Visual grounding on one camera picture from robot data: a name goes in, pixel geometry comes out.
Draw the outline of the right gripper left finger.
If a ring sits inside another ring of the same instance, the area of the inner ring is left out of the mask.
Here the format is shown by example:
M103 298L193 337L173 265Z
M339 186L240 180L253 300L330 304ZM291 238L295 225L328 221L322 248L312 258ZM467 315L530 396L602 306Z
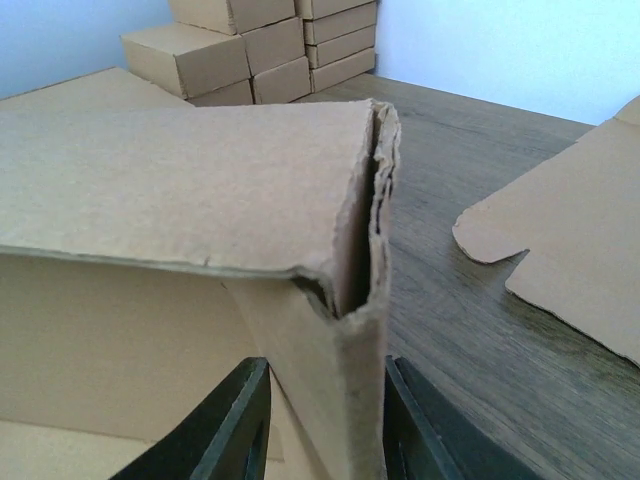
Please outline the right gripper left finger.
M263 479L270 424L268 362L246 358L178 426L113 478Z

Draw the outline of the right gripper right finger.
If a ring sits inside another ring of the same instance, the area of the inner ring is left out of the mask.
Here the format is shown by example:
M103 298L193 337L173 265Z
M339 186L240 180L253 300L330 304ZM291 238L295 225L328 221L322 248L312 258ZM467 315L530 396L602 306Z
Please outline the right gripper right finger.
M404 357L385 359L383 444L389 479L541 478L477 428Z

